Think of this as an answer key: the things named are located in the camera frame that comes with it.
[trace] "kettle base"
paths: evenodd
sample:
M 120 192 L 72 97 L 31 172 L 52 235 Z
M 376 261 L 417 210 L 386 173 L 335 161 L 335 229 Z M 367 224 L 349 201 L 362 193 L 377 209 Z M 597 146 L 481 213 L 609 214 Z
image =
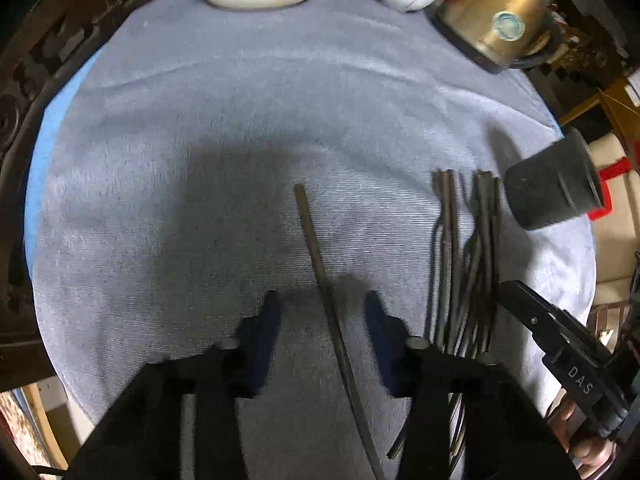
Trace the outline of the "kettle base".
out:
M 431 17 L 431 23 L 433 23 L 433 26 L 439 31 L 440 34 L 442 34 L 446 38 L 447 41 L 449 41 L 449 43 L 455 46 L 462 54 L 467 56 L 480 68 L 492 74 L 497 74 L 504 70 L 503 66 L 498 65 L 496 62 L 493 62 L 482 52 L 474 49 L 470 44 L 466 42 L 466 40 L 461 38 L 452 28 L 449 27 L 449 25 L 447 25 L 440 19 L 440 17 L 438 16 L 438 12 L 434 13 L 434 15 Z

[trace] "human hand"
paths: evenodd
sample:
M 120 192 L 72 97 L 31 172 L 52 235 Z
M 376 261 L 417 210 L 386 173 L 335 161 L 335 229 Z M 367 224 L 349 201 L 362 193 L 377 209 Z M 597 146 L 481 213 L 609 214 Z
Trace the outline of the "human hand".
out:
M 606 438 L 594 436 L 570 445 L 567 425 L 569 417 L 571 417 L 574 410 L 575 402 L 572 400 L 564 406 L 560 406 L 559 411 L 552 415 L 549 426 L 564 447 L 564 450 L 580 459 L 582 465 L 578 468 L 578 473 L 580 478 L 585 479 L 594 474 L 609 460 L 613 452 L 613 443 Z

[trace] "beige chair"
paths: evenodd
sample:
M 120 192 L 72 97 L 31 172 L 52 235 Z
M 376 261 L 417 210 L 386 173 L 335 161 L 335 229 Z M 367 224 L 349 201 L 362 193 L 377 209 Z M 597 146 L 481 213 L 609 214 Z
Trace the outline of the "beige chair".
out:
M 596 168 L 602 170 L 625 157 L 618 138 L 610 133 L 589 145 Z M 613 210 L 594 220 L 596 293 L 594 306 L 626 301 L 640 249 L 640 176 L 634 170 L 607 181 Z

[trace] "kettle handle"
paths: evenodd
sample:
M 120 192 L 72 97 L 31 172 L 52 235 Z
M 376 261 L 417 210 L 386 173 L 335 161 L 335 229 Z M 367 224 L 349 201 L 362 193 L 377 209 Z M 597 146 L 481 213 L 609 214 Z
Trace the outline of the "kettle handle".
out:
M 542 16 L 542 30 L 548 30 L 551 33 L 549 37 L 549 41 L 546 42 L 546 45 L 542 47 L 539 51 L 534 54 L 530 54 L 529 56 L 521 57 L 519 59 L 514 59 L 509 68 L 532 68 L 534 66 L 543 64 L 547 59 L 549 59 L 553 54 L 558 51 L 558 48 L 564 43 L 564 35 L 562 34 L 562 29 L 560 25 L 554 20 L 551 12 L 545 10 L 545 13 Z

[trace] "gold kettle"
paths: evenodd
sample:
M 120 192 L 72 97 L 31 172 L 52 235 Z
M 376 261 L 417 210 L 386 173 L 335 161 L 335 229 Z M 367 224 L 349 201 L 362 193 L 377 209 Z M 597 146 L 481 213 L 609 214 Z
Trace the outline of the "gold kettle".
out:
M 544 0 L 444 0 L 433 24 L 455 47 L 488 72 L 544 63 L 563 42 Z M 523 56 L 549 31 L 547 44 Z

